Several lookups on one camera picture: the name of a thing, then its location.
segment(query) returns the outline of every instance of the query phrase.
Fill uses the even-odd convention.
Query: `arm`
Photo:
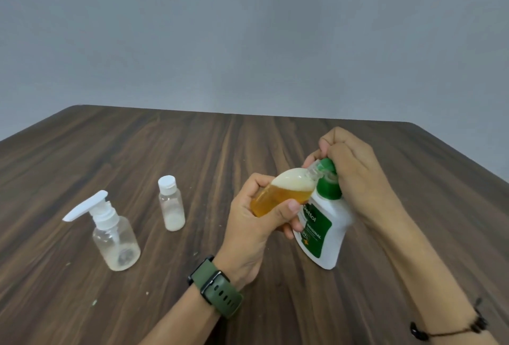
[[[261,218],[249,210],[252,197],[272,179],[271,176],[253,174],[246,181],[232,201],[225,239],[213,261],[237,290],[258,275],[265,244],[275,229],[289,223],[295,230],[302,231],[296,217],[300,209],[296,200],[281,203]],[[191,285],[139,345],[201,345],[207,341],[219,318],[215,307],[205,301],[195,285]]]
[[[372,148],[341,128],[323,136],[319,146],[304,166],[326,156],[333,160],[345,199],[385,251],[410,304],[417,310],[418,328],[436,334],[469,327],[476,318],[472,304],[405,211]],[[431,340],[437,344],[497,343],[488,331]]]

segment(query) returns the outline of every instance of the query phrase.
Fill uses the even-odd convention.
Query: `forearm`
[[[447,266],[402,206],[389,213],[391,223],[379,223],[372,227],[372,232],[417,309],[421,319],[416,321],[424,326],[422,330],[445,333],[467,328],[474,322],[476,313]],[[433,341],[447,344],[496,343],[487,331]]]
[[[191,285],[139,345],[202,345],[220,318]]]

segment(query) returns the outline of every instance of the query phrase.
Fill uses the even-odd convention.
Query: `white cap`
[[[105,231],[115,227],[119,222],[119,216],[117,211],[111,206],[111,203],[106,201],[107,196],[108,193],[106,191],[99,191],[94,196],[89,197],[74,207],[62,220],[72,222],[89,212],[99,230]]]
[[[177,190],[177,182],[175,177],[171,175],[163,176],[157,181],[157,184],[162,195],[171,195]]]

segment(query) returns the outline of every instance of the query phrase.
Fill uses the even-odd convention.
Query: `plastic bottle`
[[[63,220],[72,222],[89,212],[96,224],[92,239],[106,265],[113,271],[122,271],[134,265],[141,250],[129,221],[123,216],[118,216],[111,203],[106,201],[107,196],[106,191],[99,191],[74,207]]]
[[[327,270],[336,266],[341,243],[354,221],[350,207],[341,196],[335,170],[327,172],[318,181],[309,203],[299,211],[304,230],[302,233],[293,232],[308,257]]]
[[[157,181],[159,185],[159,203],[161,204],[164,226],[168,231],[177,231],[184,227],[186,222],[182,195],[177,188],[173,176],[163,176]]]
[[[308,168],[292,168],[283,172],[251,201],[252,213],[259,218],[287,199],[305,204],[327,170],[334,170],[334,164],[325,158]]]

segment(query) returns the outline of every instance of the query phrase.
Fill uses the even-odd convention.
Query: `left hand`
[[[260,187],[268,186],[273,179],[272,176],[251,175],[230,207],[225,239],[214,264],[224,271],[237,290],[258,275],[267,239],[275,229],[290,222],[295,230],[302,231],[302,225],[295,218],[300,204],[294,199],[284,201],[261,218],[251,213],[252,198]]]

